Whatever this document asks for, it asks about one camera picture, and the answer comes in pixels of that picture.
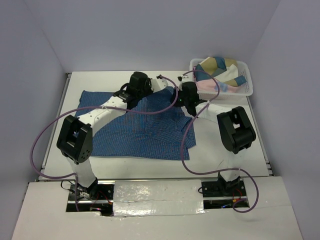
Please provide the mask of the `blue checked long sleeve shirt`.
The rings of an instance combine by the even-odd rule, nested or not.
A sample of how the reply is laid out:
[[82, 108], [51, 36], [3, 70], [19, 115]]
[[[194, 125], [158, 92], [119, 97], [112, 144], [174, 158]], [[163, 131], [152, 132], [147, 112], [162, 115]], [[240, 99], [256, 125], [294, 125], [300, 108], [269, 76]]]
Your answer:
[[[179, 107], [159, 113], [171, 102], [174, 88], [169, 86], [143, 98], [134, 108], [101, 128], [93, 137], [93, 157], [138, 157], [179, 161], [180, 146], [191, 117]], [[184, 142], [184, 159], [196, 145], [193, 128]]]

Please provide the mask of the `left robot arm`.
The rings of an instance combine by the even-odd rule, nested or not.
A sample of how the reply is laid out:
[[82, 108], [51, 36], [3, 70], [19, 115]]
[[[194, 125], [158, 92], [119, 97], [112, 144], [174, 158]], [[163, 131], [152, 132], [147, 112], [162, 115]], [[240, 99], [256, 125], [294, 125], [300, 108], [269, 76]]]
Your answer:
[[78, 117], [68, 115], [62, 124], [57, 148], [68, 160], [77, 178], [75, 190], [86, 199], [98, 194], [98, 179], [93, 173], [90, 156], [93, 152], [93, 137], [104, 126], [132, 110], [143, 98], [155, 92], [152, 79], [143, 72], [134, 72], [128, 83], [99, 108]]

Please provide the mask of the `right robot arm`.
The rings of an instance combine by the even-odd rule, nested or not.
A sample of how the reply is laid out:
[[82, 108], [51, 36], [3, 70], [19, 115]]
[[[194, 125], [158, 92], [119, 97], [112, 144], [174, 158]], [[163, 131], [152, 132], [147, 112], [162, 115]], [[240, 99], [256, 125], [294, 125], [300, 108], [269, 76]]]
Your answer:
[[[196, 84], [191, 81], [181, 83], [179, 89], [173, 92], [170, 101], [175, 107], [185, 107], [187, 112], [193, 116], [180, 144], [180, 158], [183, 167], [189, 173], [198, 176], [218, 173], [217, 190], [221, 195], [228, 196], [239, 187], [244, 151], [250, 148], [256, 140], [256, 132], [245, 109], [242, 106], [223, 107], [209, 100], [200, 99]], [[195, 172], [186, 166], [185, 138], [198, 118], [217, 124], [222, 145], [228, 152], [226, 168], [211, 172]]]

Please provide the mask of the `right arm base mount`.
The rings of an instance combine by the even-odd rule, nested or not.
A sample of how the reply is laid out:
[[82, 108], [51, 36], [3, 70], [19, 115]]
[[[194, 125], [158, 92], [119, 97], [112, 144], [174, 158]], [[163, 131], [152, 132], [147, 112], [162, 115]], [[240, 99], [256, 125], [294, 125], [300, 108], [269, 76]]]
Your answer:
[[247, 192], [244, 182], [242, 180], [231, 188], [223, 188], [222, 184], [218, 181], [202, 181], [201, 187], [198, 189], [203, 197], [203, 208], [210, 209], [231, 209], [234, 203], [236, 208], [248, 208], [249, 203], [247, 200]]

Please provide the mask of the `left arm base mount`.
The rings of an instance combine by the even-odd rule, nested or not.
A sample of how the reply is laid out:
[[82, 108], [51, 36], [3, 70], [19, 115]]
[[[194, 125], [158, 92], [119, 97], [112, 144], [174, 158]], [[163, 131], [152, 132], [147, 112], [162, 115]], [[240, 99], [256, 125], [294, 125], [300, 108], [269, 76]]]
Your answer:
[[97, 212], [102, 216], [113, 216], [114, 184], [99, 183], [92, 195], [79, 186], [75, 190], [75, 183], [70, 180], [62, 180], [60, 187], [68, 191], [66, 212]]

